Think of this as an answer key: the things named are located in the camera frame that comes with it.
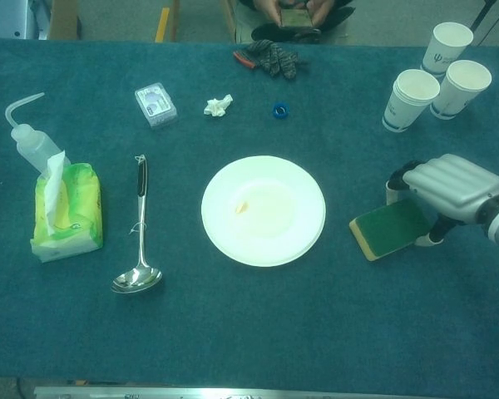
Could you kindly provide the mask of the bystander right hand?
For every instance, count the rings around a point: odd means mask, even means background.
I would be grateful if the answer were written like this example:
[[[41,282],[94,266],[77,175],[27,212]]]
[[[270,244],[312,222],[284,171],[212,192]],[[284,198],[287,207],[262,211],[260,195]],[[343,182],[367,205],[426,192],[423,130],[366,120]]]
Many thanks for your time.
[[[270,21],[276,25],[281,23],[279,0],[254,0],[253,4],[255,9],[262,12]]]

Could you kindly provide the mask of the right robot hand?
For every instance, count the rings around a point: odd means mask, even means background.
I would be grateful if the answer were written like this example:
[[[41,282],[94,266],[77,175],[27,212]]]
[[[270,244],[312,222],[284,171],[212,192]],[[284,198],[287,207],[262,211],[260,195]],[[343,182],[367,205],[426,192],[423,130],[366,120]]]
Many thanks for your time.
[[[437,211],[430,231],[417,246],[440,244],[459,225],[479,224],[489,240],[499,245],[499,175],[462,158],[445,154],[429,161],[410,161],[386,182],[386,204],[408,190]]]

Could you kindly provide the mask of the bystander left hand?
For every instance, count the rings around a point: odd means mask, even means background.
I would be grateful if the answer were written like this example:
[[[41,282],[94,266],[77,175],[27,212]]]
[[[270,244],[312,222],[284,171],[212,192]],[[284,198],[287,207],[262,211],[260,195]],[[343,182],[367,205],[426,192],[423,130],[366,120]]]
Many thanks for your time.
[[[308,0],[306,8],[311,18],[312,24],[320,26],[333,9],[334,0]]]

